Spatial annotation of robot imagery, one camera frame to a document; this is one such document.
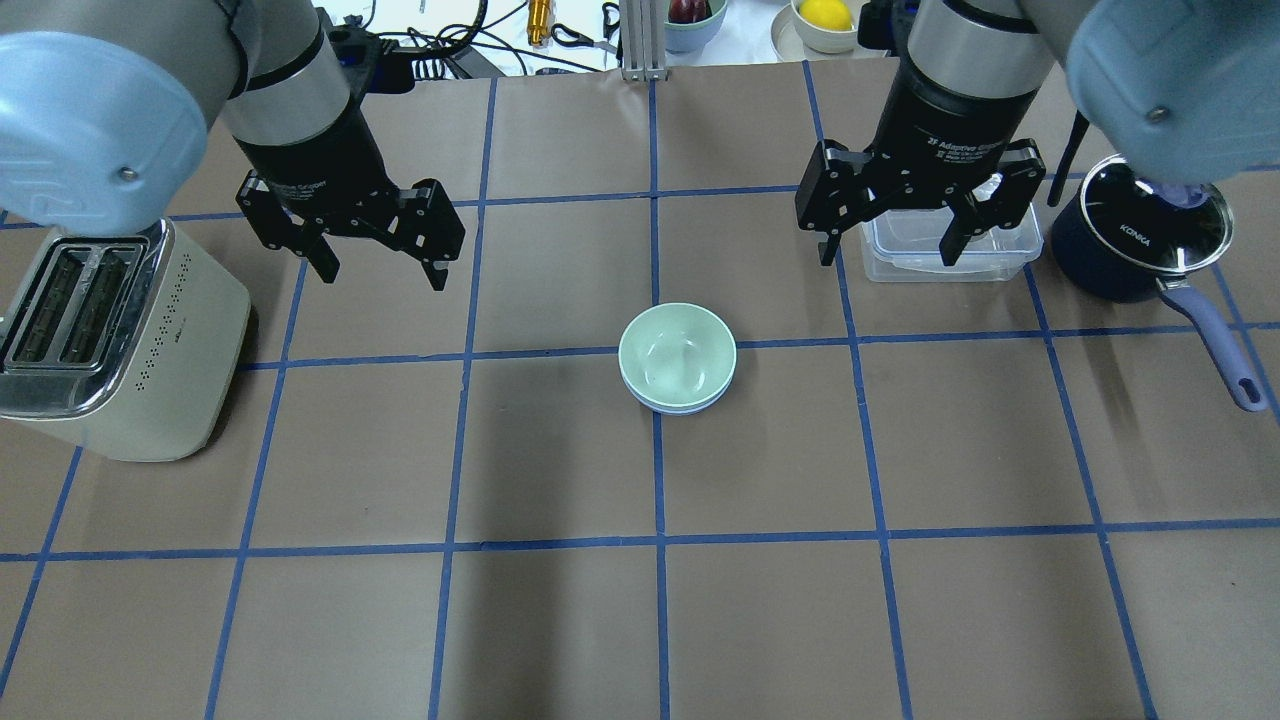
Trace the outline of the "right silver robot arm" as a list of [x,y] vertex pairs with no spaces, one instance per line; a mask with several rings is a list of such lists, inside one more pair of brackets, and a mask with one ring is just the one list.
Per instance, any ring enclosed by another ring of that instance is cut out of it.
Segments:
[[948,209],[951,266],[1018,225],[1044,178],[1015,138],[1052,67],[1076,111],[1140,178],[1197,186],[1277,159],[1275,1],[922,1],[876,136],[824,138],[795,196],[831,264],[845,232],[887,211]]

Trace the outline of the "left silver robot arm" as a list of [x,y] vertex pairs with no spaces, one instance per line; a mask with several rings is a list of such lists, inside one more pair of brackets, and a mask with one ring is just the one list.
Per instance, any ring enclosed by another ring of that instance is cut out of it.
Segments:
[[442,183],[398,187],[364,117],[417,59],[310,1],[5,1],[3,209],[74,234],[134,234],[201,165],[221,122],[250,163],[236,201],[260,243],[326,283],[329,237],[417,261],[434,290],[465,242]]

